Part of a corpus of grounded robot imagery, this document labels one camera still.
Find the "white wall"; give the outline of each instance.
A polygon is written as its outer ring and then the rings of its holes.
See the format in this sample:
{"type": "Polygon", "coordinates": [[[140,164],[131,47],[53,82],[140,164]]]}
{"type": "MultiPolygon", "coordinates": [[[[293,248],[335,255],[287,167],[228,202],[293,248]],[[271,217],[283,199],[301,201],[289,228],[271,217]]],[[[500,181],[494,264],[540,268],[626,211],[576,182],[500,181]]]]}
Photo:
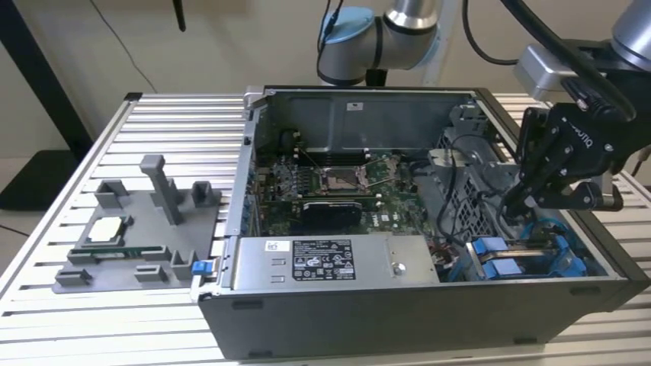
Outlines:
{"type": "MultiPolygon", "coordinates": [[[[443,0],[443,4],[460,0],[443,0]]],[[[527,0],[539,18],[562,38],[604,40],[631,0],[527,0]]],[[[438,85],[479,86],[492,92],[522,92],[512,68],[487,63],[472,51],[460,22],[460,6],[450,7],[456,21],[440,66],[438,85]]],[[[516,59],[534,39],[499,0],[470,0],[470,27],[482,49],[495,58],[516,59]]]]}
{"type": "Polygon", "coordinates": [[[41,149],[65,149],[41,103],[0,43],[0,159],[29,157],[41,149]]]}
{"type": "MultiPolygon", "coordinates": [[[[385,9],[392,0],[347,0],[385,9]]],[[[169,0],[96,0],[159,92],[240,93],[247,85],[319,83],[316,36],[325,1],[185,0],[187,32],[169,0]]],[[[81,118],[99,133],[145,81],[88,0],[16,0],[81,118]]],[[[422,70],[391,72],[420,85],[422,70]]]]}

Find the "motherboard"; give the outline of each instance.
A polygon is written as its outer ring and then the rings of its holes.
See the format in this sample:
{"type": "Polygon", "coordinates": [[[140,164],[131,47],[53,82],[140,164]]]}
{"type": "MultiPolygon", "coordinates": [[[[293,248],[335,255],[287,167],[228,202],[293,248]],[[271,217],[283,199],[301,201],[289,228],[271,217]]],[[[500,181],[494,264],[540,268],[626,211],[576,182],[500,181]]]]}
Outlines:
{"type": "Polygon", "coordinates": [[[305,152],[264,159],[256,170],[261,236],[423,235],[434,238],[414,182],[422,159],[397,150],[305,152]]]}

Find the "open computer tower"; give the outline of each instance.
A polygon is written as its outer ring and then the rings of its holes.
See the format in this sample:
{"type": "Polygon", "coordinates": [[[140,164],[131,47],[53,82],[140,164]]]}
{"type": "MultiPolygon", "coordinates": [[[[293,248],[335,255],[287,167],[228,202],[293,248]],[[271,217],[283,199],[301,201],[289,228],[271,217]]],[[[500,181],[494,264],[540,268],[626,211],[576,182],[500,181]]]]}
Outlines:
{"type": "Polygon", "coordinates": [[[487,90],[267,87],[248,114],[193,287],[227,358],[542,344],[647,287],[590,212],[502,217],[519,129],[487,90]]]}

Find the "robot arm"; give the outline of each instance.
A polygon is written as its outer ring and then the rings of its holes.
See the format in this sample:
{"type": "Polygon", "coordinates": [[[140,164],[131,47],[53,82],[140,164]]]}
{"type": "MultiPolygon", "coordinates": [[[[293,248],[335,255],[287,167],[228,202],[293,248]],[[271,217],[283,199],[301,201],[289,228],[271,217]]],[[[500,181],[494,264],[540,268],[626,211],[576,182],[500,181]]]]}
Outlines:
{"type": "Polygon", "coordinates": [[[524,51],[519,80],[538,99],[571,97],[550,110],[524,112],[520,173],[504,196],[506,215],[518,217],[536,205],[620,210],[612,175],[651,142],[651,3],[632,2],[610,43],[563,41],[522,0],[503,4],[542,44],[524,51]],[[554,88],[555,93],[546,93],[554,88]]]}
{"type": "Polygon", "coordinates": [[[337,86],[364,81],[367,70],[411,69],[434,54],[436,0],[396,0],[383,16],[343,7],[327,16],[316,71],[337,86]]]}

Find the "circuit board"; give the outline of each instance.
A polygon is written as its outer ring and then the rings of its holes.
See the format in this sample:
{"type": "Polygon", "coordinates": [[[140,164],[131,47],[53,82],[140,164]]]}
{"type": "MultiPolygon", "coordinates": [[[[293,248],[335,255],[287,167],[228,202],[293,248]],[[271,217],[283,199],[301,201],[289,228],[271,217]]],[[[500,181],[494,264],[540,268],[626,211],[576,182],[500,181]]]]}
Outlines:
{"type": "MultiPolygon", "coordinates": [[[[434,236],[409,164],[391,152],[367,154],[363,164],[345,166],[299,165],[281,156],[257,169],[256,182],[261,236],[373,232],[434,236]],[[307,227],[305,209],[319,204],[359,209],[357,221],[353,225],[307,227]]],[[[324,216],[345,217],[345,213],[324,216]]]]}

